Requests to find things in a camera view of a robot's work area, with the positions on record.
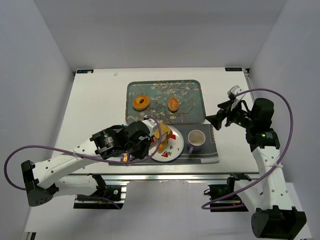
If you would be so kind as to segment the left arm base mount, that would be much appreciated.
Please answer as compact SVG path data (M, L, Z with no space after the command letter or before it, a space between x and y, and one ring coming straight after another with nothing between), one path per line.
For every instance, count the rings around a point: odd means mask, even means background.
M84 210L120 210L122 209L129 182L106 181L106 190L90 197L75 196L73 208Z

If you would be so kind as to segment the brown bread slice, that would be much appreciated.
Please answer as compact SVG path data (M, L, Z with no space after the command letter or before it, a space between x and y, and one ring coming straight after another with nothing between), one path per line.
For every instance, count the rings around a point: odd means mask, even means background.
M161 130L161 141L167 141L173 134L172 130L164 123L160 123L160 130ZM157 128L152 135L159 140L160 139L160 132Z

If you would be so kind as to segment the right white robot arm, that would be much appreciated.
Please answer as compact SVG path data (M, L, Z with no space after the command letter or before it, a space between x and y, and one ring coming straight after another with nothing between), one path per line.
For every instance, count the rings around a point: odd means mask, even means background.
M258 166L262 193L253 187L245 174L227 180L227 193L235 192L251 212L251 228L256 238L293 240L307 222L306 214L297 210L288 193L280 160L280 142L271 128L274 103L257 98L252 109L244 100L228 100L218 104L215 115L206 116L216 130L236 124L246 130L246 141Z

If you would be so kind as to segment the striped yellow croissant roll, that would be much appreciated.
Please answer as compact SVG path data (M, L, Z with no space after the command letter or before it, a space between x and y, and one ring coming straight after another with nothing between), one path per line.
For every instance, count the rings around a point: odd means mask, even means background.
M164 149L166 148L167 144L168 144L168 140L162 141L162 142L160 143L159 148L158 148L158 152L159 152L159 153L162 153L162 152L164 151Z

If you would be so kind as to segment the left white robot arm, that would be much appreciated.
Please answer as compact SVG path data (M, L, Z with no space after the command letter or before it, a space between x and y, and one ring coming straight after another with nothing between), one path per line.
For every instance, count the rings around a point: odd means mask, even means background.
M28 204L43 205L54 197L78 195L86 200L106 199L113 191L102 176L90 173L83 176L71 174L94 163L94 159L108 160L124 153L143 159L149 153L153 132L158 125L154 120L135 121L128 126L114 125L92 135L69 154L33 163L21 164Z

